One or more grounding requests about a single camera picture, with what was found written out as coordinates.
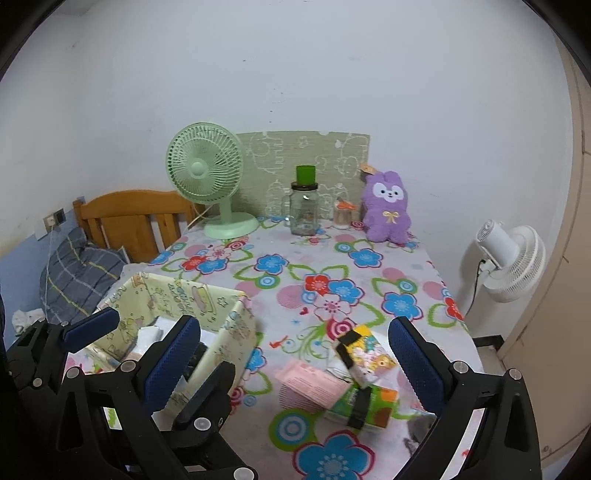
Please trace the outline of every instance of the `wooden bed frame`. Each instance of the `wooden bed frame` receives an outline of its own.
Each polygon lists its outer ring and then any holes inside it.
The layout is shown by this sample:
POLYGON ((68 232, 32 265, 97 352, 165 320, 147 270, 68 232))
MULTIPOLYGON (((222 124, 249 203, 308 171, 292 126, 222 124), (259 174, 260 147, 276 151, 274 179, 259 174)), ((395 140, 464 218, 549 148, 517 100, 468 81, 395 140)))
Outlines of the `wooden bed frame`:
POLYGON ((158 255, 150 216, 158 222, 164 248, 180 236, 178 215, 187 223, 203 206, 182 198, 177 192, 125 190, 83 203, 73 203, 76 220, 93 243, 102 248, 125 247, 132 262, 150 262, 158 255))

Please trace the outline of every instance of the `tissue package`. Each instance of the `tissue package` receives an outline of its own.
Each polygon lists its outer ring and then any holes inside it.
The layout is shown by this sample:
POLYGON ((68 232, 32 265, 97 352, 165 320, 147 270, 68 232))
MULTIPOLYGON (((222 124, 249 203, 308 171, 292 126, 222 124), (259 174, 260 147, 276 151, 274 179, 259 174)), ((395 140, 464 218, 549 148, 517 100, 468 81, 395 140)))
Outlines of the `tissue package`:
POLYGON ((364 425, 384 429, 397 397, 396 390, 376 386, 361 389, 352 385, 325 416, 354 429, 364 425))

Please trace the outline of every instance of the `colorful package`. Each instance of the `colorful package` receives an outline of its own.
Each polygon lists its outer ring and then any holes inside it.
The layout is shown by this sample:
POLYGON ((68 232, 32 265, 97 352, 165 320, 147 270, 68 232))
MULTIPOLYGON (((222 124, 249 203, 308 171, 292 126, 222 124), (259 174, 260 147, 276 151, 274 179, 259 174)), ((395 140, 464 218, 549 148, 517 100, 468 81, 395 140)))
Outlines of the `colorful package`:
POLYGON ((388 426, 397 398, 396 390, 352 385, 325 416, 358 430, 364 425, 384 429, 388 426))
POLYGON ((394 359, 364 325, 338 337, 333 347, 351 377, 362 388, 372 385, 396 366, 394 359))

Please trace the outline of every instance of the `stuffed bunny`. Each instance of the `stuffed bunny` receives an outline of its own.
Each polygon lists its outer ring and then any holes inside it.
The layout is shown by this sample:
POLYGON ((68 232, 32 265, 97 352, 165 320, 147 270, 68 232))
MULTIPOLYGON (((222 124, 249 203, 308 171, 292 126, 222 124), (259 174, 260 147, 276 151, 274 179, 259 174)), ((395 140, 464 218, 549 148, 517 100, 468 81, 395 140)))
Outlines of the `stuffed bunny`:
POLYGON ((400 176, 394 171, 375 171, 366 178, 361 199, 365 204, 363 222, 370 242, 390 240, 395 244, 408 242, 410 217, 408 196, 400 176))

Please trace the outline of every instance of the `fan stand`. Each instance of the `fan stand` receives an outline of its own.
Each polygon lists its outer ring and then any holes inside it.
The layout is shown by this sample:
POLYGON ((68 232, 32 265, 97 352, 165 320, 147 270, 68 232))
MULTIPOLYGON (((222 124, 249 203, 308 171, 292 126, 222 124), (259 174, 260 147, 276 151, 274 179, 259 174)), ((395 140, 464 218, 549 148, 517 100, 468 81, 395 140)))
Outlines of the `fan stand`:
POLYGON ((207 220, 203 232, 209 238, 229 240, 254 232, 258 228, 258 220, 250 213, 233 212, 230 198, 220 203, 220 215, 207 220))

